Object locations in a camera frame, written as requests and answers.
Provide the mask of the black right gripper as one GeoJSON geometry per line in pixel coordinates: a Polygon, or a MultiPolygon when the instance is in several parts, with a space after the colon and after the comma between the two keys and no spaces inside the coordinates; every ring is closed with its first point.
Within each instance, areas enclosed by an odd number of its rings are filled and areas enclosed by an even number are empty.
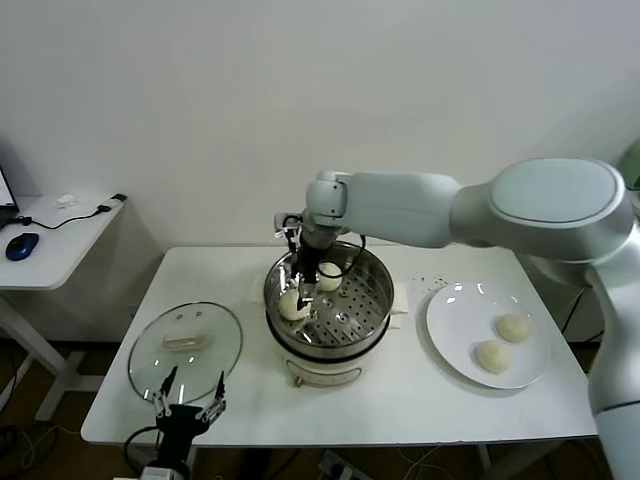
{"type": "Polygon", "coordinates": [[[317,270],[323,259],[323,251],[309,245],[300,245],[296,253],[295,269],[288,280],[289,290],[298,290],[298,309],[303,310],[314,301],[317,270]]]}

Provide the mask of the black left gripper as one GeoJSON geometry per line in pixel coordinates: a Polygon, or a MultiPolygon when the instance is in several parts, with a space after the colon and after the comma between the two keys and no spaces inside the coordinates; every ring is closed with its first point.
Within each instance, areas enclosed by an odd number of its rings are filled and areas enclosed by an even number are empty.
{"type": "Polygon", "coordinates": [[[213,399],[204,407],[170,405],[168,395],[177,370],[178,366],[174,365],[160,389],[152,394],[156,426],[162,433],[160,453],[188,453],[193,440],[208,430],[204,419],[218,419],[226,410],[224,372],[220,373],[213,399]]]}

